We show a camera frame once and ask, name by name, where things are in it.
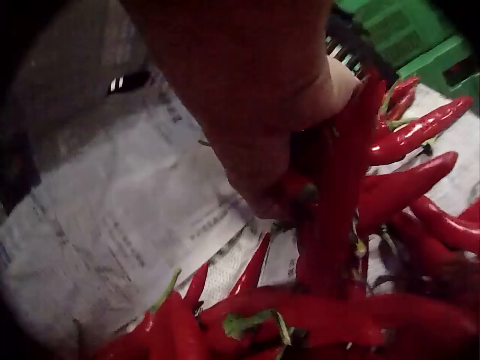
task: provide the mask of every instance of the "red chili pepper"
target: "red chili pepper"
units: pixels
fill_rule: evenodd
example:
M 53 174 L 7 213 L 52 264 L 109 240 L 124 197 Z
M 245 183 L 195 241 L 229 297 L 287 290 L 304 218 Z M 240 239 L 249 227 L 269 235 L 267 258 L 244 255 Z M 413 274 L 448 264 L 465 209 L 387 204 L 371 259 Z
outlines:
M 237 295 L 249 290 L 251 288 L 256 288 L 258 285 L 258 279 L 260 278 L 260 273 L 262 272 L 262 265 L 264 264 L 265 255 L 268 250 L 268 245 L 270 244 L 270 233 L 266 233 L 258 249 L 253 254 L 250 262 L 243 271 L 243 274 L 237 280 L 237 283 L 231 290 L 228 296 Z
M 283 346 L 278 346 L 276 348 L 271 348 L 259 352 L 258 354 L 247 356 L 243 360 L 276 360 L 277 356 L 280 355 L 283 351 Z
M 480 224 L 480 197 L 466 208 L 459 216 L 459 219 L 474 221 Z
M 385 114 L 377 114 L 377 123 L 375 126 L 375 136 L 373 138 L 374 142 L 383 139 L 387 135 L 391 134 L 392 132 L 388 128 L 388 124 L 386 122 L 386 115 Z
M 319 204 L 313 222 L 299 225 L 300 263 L 297 281 L 318 295 L 346 295 L 343 273 L 351 254 L 349 234 L 358 202 L 360 179 L 368 167 L 368 146 L 371 143 L 376 116 L 385 93 L 385 83 L 371 73 L 364 85 L 332 120 L 323 123 L 324 132 L 331 131 L 331 144 L 324 164 L 312 164 L 309 176 L 319 189 Z
M 369 296 L 354 305 L 359 312 L 371 315 L 382 328 L 410 326 L 430 339 L 454 347 L 478 336 L 477 319 L 433 299 L 394 293 Z
M 211 308 L 203 310 L 199 315 L 199 321 L 209 326 L 210 324 L 221 323 L 229 313 L 241 316 L 253 316 L 258 312 L 271 309 L 283 301 L 287 301 L 292 292 L 287 288 L 264 286 L 254 288 L 223 299 Z
M 395 104 L 388 112 L 386 121 L 397 121 L 415 101 L 415 89 L 410 89 L 407 94 Z
M 254 343 L 263 343 L 279 336 L 278 324 L 274 319 L 265 320 L 259 324 L 253 334 Z
M 171 331 L 177 359 L 208 360 L 207 343 L 192 310 L 183 302 L 180 294 L 173 291 L 168 297 Z
M 458 97 L 375 142 L 370 147 L 370 165 L 385 165 L 398 161 L 420 147 L 426 140 L 438 135 L 463 115 L 472 104 L 473 98 Z
M 193 275 L 192 282 L 188 287 L 187 293 L 183 298 L 183 302 L 187 304 L 188 307 L 195 311 L 198 307 L 198 300 L 202 295 L 205 287 L 205 281 L 208 274 L 208 263 L 203 264 Z
M 252 337 L 249 332 L 245 332 L 240 340 L 229 337 L 225 334 L 221 322 L 209 325 L 205 331 L 205 339 L 210 350 L 224 357 L 239 356 L 247 352 L 252 344 Z
M 448 247 L 479 254 L 479 224 L 447 214 L 426 196 L 412 203 L 410 209 L 428 232 Z
M 408 79 L 405 79 L 399 82 L 395 86 L 395 88 L 392 90 L 389 104 L 394 105 L 399 101 L 401 101 L 401 99 L 403 99 L 411 89 L 414 89 L 417 86 L 418 82 L 419 82 L 419 79 L 416 76 L 412 76 Z
M 457 261 L 457 255 L 427 234 L 413 216 L 401 212 L 389 223 L 406 247 L 412 263 L 425 275 L 438 275 L 445 264 Z
M 393 214 L 425 194 L 452 171 L 458 153 L 450 151 L 406 171 L 371 175 L 370 190 L 361 192 L 357 233 L 361 239 L 374 233 Z
M 382 328 L 347 302 L 295 294 L 275 309 L 289 326 L 309 331 L 311 347 L 340 342 L 378 346 L 384 342 Z
M 108 342 L 89 357 L 91 360 L 146 360 L 149 350 L 132 333 Z
M 150 328 L 147 328 L 148 346 L 150 348 L 149 360 L 176 360 L 177 351 L 171 331 L 171 303 L 170 296 L 158 308 L 155 314 L 151 315 Z
M 280 178 L 279 187 L 282 196 L 288 201 L 318 202 L 318 189 L 312 180 L 291 169 Z

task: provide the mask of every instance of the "plastic crate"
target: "plastic crate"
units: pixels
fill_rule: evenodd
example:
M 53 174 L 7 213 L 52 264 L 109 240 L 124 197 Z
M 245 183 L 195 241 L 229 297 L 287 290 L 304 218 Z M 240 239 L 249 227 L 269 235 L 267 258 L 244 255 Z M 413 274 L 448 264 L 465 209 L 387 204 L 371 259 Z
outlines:
M 455 31 L 425 0 L 339 0 L 370 33 L 377 52 L 399 69 Z
M 422 83 L 447 97 L 470 95 L 479 113 L 479 62 L 460 36 L 453 36 L 399 70 L 401 77 L 416 74 Z

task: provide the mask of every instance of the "white paper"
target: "white paper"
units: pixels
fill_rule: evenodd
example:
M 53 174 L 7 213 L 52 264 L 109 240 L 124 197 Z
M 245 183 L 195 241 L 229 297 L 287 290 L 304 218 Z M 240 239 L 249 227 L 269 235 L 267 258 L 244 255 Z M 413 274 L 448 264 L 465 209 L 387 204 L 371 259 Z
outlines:
M 211 258 L 252 213 L 230 187 L 199 126 L 173 98 L 115 119 L 71 148 L 84 114 L 47 139 L 63 156 L 0 227 L 3 284 L 25 327 L 65 351 L 78 319 L 101 342 Z M 48 154 L 39 153 L 39 163 Z

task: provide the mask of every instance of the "finger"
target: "finger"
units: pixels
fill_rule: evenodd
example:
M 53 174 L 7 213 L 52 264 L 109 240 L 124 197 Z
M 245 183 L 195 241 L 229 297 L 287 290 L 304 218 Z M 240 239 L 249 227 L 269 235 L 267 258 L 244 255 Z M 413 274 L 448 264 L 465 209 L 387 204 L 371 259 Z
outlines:
M 225 168 L 228 181 L 261 218 L 288 220 L 287 210 L 269 189 L 287 171 L 289 132 L 270 135 L 253 133 L 206 133 Z
M 297 118 L 303 119 L 301 126 L 304 128 L 339 113 L 360 84 L 360 80 L 337 59 L 327 56 L 326 60 L 315 82 L 297 99 Z

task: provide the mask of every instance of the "newspaper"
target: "newspaper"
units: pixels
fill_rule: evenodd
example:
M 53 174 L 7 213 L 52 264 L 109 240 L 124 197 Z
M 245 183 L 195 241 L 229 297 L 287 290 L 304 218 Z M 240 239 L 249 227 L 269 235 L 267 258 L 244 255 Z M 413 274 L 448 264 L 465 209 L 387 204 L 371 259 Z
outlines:
M 123 117 L 115 108 L 127 98 L 113 98 L 38 145 L 42 182 L 0 227 L 11 305 L 66 353 L 73 318 L 94 346 L 149 308 L 174 268 L 183 281 L 252 219 L 192 116 L 162 97 Z M 107 115 L 111 126 L 70 149 Z M 56 165 L 48 146 L 64 155 Z
M 419 84 L 416 100 L 405 113 L 406 117 L 419 117 L 446 104 L 448 100 L 434 90 Z M 447 151 L 457 151 L 458 161 L 448 176 L 439 181 L 426 195 L 433 199 L 442 209 L 458 215 L 479 196 L 480 181 L 480 119 L 468 111 L 435 142 L 433 155 Z M 400 162 L 374 167 L 371 172 L 386 174 L 403 171 L 429 158 L 413 151 Z M 372 285 L 380 275 L 387 275 L 389 264 L 384 264 L 379 254 L 380 237 L 372 235 L 369 241 L 369 265 L 367 281 Z M 295 231 L 279 234 L 272 239 L 268 258 L 260 278 L 260 285 L 289 283 L 295 279 L 295 264 L 298 259 L 295 246 Z M 391 292 L 391 284 L 384 284 L 380 292 Z

